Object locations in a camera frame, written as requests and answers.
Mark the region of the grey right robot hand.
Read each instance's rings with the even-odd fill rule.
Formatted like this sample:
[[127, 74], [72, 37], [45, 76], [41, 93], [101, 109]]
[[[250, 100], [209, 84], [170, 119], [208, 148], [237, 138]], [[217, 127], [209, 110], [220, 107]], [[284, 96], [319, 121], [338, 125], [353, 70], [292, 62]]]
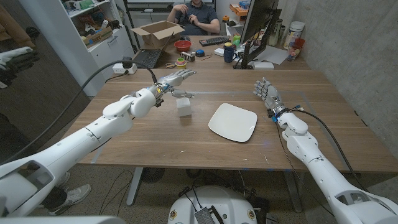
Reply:
[[253, 93], [264, 102], [267, 109], [273, 112], [272, 116], [275, 118], [288, 111], [279, 92], [269, 80], [265, 78], [262, 78], [262, 81], [257, 80], [254, 84], [254, 89]]

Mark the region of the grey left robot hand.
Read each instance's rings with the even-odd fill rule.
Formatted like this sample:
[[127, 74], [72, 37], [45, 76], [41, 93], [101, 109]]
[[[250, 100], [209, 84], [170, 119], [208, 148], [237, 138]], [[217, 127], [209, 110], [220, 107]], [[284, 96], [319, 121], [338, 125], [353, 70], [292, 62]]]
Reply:
[[171, 92], [172, 96], [176, 98], [195, 98], [195, 95], [184, 90], [179, 90], [176, 88], [176, 86], [180, 86], [185, 79], [196, 73], [196, 71], [190, 69], [183, 69], [161, 77], [158, 80], [158, 84], [160, 85], [160, 93], [164, 94]]

